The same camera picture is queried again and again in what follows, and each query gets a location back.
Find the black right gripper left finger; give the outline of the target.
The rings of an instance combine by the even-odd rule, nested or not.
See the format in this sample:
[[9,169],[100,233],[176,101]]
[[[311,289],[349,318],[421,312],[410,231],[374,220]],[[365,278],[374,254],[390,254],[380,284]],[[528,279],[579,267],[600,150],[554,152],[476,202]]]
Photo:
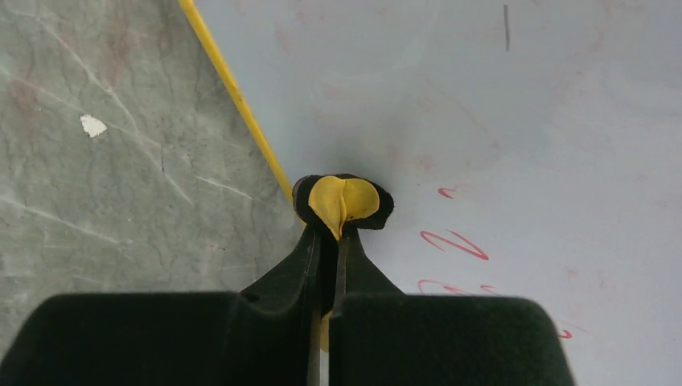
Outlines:
[[58,294],[1,362],[4,385],[316,385],[321,240],[240,292]]

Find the yellow black whiteboard eraser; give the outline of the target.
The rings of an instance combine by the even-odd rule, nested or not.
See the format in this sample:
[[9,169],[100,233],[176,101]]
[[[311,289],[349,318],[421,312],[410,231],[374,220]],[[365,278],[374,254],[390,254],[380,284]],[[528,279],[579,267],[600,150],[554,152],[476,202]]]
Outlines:
[[294,211],[320,237],[320,348],[330,351],[330,320],[349,291],[400,293],[364,251],[358,231],[381,230],[395,207],[392,196],[357,175],[307,175],[293,187]]

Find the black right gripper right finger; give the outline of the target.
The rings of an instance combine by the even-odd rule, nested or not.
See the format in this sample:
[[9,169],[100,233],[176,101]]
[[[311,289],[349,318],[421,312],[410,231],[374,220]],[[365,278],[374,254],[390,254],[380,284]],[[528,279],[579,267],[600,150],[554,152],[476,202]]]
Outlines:
[[405,294],[369,260],[353,227],[338,252],[330,384],[574,384],[556,327],[537,303]]

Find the yellow framed whiteboard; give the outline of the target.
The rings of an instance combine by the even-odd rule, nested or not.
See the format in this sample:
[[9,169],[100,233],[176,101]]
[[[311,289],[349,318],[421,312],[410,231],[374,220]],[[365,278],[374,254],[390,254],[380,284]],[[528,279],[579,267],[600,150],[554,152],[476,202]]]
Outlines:
[[580,385],[681,382],[678,1],[184,1],[285,192],[351,173],[407,292],[520,295]]

